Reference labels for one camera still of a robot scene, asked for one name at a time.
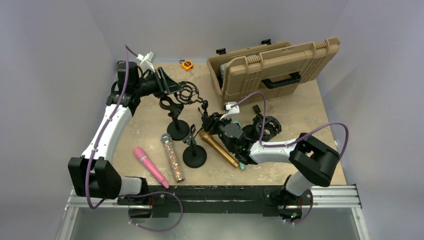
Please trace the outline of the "yellow tape measure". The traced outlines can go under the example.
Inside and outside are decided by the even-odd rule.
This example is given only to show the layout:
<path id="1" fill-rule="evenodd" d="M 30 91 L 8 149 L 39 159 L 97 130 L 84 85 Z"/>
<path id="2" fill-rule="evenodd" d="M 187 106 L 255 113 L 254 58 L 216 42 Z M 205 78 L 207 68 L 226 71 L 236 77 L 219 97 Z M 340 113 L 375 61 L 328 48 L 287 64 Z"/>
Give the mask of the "yellow tape measure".
<path id="1" fill-rule="evenodd" d="M 185 71 L 189 71 L 194 67 L 194 64 L 192 61 L 190 60 L 180 60 L 179 64 L 181 65 L 181 67 L 185 70 Z"/>

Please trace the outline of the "pink microphone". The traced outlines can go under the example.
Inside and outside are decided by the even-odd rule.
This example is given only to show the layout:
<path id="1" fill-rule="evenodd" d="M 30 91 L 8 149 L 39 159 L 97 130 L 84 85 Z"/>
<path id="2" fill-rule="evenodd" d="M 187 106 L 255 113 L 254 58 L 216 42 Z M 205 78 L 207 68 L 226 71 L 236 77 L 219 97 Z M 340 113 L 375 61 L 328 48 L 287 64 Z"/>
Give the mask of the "pink microphone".
<path id="1" fill-rule="evenodd" d="M 141 147 L 135 147 L 133 149 L 135 158 L 150 172 L 150 174 L 160 183 L 165 189 L 170 187 L 167 179 L 156 167 L 156 165 L 150 160 L 147 153 Z"/>

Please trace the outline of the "tan plastic tool case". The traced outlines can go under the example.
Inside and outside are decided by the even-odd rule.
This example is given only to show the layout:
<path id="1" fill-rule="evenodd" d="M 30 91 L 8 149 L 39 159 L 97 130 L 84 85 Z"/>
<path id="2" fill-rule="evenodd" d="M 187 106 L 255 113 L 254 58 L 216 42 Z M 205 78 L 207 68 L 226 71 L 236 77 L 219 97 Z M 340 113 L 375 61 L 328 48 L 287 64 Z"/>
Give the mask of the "tan plastic tool case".
<path id="1" fill-rule="evenodd" d="M 219 105 L 239 102 L 253 92 L 262 92 L 268 100 L 292 94 L 300 84 L 318 77 L 338 53 L 340 43 L 337 37 L 297 45 L 264 40 L 232 52 L 218 49 L 206 64 Z M 220 84 L 220 66 L 225 63 Z"/>

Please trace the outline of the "black stand for gold mic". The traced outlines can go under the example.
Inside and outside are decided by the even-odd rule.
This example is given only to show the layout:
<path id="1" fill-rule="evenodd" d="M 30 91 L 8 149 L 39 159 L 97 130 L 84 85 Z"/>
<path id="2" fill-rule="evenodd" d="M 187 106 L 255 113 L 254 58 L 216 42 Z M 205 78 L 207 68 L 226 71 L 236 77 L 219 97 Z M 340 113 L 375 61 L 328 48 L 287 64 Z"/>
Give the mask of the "black stand for gold mic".
<path id="1" fill-rule="evenodd" d="M 188 145 L 182 155 L 183 162 L 187 167 L 193 169 L 200 168 L 207 160 L 207 152 L 202 146 L 197 144 L 194 136 L 195 133 L 196 126 L 192 124 L 189 127 L 188 135 L 182 140 Z"/>

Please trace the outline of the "gold microphone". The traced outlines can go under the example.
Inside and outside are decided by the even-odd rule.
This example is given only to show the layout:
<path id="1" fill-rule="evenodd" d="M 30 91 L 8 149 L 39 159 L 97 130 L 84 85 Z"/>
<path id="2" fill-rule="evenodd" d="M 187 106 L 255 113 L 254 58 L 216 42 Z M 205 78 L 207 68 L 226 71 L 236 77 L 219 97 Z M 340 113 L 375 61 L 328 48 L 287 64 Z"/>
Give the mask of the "gold microphone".
<path id="1" fill-rule="evenodd" d="M 210 147 L 212 147 L 229 165 L 233 168 L 239 168 L 240 164 L 236 159 L 223 147 L 221 146 L 212 135 L 208 132 L 201 130 L 199 132 L 200 138 L 206 142 Z"/>

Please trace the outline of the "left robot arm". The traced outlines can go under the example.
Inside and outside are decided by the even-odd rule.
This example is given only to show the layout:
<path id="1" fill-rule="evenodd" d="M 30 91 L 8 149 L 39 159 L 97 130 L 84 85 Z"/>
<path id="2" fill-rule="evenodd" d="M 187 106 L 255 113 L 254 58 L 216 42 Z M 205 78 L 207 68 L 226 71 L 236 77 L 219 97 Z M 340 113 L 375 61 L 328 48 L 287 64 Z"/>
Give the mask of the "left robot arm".
<path id="1" fill-rule="evenodd" d="M 124 129 L 134 116 L 141 98 L 153 95 L 160 99 L 180 92 L 183 86 L 170 78 L 162 67 L 141 72 L 135 62 L 117 64 L 117 80 L 106 99 L 103 119 L 89 146 L 68 162 L 73 189 L 79 197 L 115 199 L 129 195 L 138 205 L 149 199 L 143 177 L 121 176 L 112 158 Z"/>

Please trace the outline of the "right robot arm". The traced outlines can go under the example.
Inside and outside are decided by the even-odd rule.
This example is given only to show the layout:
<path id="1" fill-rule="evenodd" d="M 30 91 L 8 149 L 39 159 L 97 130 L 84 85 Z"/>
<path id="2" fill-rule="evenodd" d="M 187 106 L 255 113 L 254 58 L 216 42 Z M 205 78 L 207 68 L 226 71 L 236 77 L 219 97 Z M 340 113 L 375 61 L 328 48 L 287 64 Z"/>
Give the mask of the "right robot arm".
<path id="1" fill-rule="evenodd" d="M 230 119 L 222 119 L 214 112 L 201 117 L 202 127 L 210 135 L 217 135 L 226 150 L 245 165 L 261 163 L 292 164 L 297 172 L 287 177 L 280 198 L 292 204 L 313 186 L 328 187 L 342 154 L 309 133 L 281 142 L 260 142 Z"/>

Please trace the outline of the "black aluminium base frame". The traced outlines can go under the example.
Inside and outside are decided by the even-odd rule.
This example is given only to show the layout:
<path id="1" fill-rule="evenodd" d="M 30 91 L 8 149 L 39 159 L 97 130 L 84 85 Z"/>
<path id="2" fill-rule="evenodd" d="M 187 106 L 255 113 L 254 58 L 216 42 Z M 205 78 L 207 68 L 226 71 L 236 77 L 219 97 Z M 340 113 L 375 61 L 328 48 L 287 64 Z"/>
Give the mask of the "black aluminium base frame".
<path id="1" fill-rule="evenodd" d="M 178 119 L 195 124 L 195 138 L 203 130 L 202 116 L 198 108 L 200 103 L 184 105 Z M 264 111 L 261 134 L 262 141 L 265 117 Z M 321 208 L 359 208 L 361 202 L 354 186 L 327 187 L 313 186 L 297 200 L 284 200 L 280 192 L 284 183 L 278 185 L 170 185 L 165 189 L 160 183 L 147 187 L 139 195 L 123 195 L 114 199 L 84 197 L 91 209 L 97 209 L 105 200 L 114 200 L 120 206 L 128 207 L 129 222 L 138 226 L 133 212 L 142 206 L 148 206 L 150 216 L 167 217 L 170 213 L 205 214 L 262 214 L 265 217 L 280 217 L 291 226 L 301 223 L 307 215 L 302 208 L 311 211 Z"/>

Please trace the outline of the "grey plastic case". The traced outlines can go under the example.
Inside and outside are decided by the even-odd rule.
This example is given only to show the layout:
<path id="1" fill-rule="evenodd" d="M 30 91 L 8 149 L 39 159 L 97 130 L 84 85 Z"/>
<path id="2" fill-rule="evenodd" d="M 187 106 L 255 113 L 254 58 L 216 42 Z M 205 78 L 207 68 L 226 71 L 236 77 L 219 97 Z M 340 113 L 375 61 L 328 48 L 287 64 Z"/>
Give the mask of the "grey plastic case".
<path id="1" fill-rule="evenodd" d="M 219 79 L 219 83 L 222 85 L 225 79 L 225 71 L 226 71 L 226 66 L 227 63 L 224 63 L 220 66 L 220 79 Z"/>

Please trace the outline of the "teal microphone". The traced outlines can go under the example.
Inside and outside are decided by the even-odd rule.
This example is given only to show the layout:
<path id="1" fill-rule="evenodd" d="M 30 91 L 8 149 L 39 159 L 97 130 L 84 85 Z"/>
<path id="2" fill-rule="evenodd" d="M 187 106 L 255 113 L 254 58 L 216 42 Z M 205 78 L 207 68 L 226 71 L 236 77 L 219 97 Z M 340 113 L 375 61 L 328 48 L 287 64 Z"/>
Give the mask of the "teal microphone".
<path id="1" fill-rule="evenodd" d="M 239 120 L 233 120 L 232 123 L 237 124 L 239 126 L 240 129 L 242 129 L 242 124 Z M 241 161 L 238 161 L 239 163 L 239 168 L 241 169 L 241 171 L 245 171 L 246 170 L 246 165 L 243 164 Z"/>

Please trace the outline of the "black stand for glitter mic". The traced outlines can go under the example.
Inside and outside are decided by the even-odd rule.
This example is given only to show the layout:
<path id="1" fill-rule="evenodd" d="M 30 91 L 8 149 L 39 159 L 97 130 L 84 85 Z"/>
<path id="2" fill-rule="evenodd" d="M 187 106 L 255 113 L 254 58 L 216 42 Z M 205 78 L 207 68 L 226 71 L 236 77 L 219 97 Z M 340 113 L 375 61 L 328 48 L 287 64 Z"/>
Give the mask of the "black stand for glitter mic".
<path id="1" fill-rule="evenodd" d="M 175 103 L 169 96 L 164 96 L 159 99 L 159 106 L 161 109 L 169 111 L 167 115 L 172 119 L 172 122 L 167 126 L 166 132 L 174 141 L 183 140 L 190 131 L 188 123 L 178 119 L 184 109 L 184 105 Z"/>

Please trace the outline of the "black tripod shock mount stand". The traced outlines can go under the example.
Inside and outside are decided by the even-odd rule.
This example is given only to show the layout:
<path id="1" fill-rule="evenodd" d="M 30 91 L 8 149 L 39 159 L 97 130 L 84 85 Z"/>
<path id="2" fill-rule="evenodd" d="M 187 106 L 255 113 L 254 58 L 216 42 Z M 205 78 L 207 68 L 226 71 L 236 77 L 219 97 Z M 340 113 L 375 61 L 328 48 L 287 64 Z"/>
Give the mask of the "black tripod shock mount stand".
<path id="1" fill-rule="evenodd" d="M 179 85 L 179 90 L 173 94 L 177 102 L 182 105 L 199 103 L 201 109 L 198 108 L 198 111 L 202 117 L 207 117 L 209 115 L 207 111 L 209 102 L 200 97 L 199 88 L 190 81 L 180 81 L 177 84 Z"/>

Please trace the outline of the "glitter silver microphone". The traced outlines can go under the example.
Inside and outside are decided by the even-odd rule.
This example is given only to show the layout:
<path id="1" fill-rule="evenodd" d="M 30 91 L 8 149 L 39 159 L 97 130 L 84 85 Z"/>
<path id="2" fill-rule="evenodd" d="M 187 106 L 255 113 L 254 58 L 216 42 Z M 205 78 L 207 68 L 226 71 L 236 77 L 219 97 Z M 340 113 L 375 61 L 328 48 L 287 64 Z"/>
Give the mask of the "glitter silver microphone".
<path id="1" fill-rule="evenodd" d="M 183 182 L 185 180 L 185 176 L 181 168 L 181 163 L 178 159 L 176 150 L 174 148 L 171 135 L 168 133 L 164 133 L 161 136 L 160 141 L 162 143 L 166 157 L 168 159 L 169 166 L 170 166 L 172 175 L 174 177 L 174 180 L 177 183 Z"/>

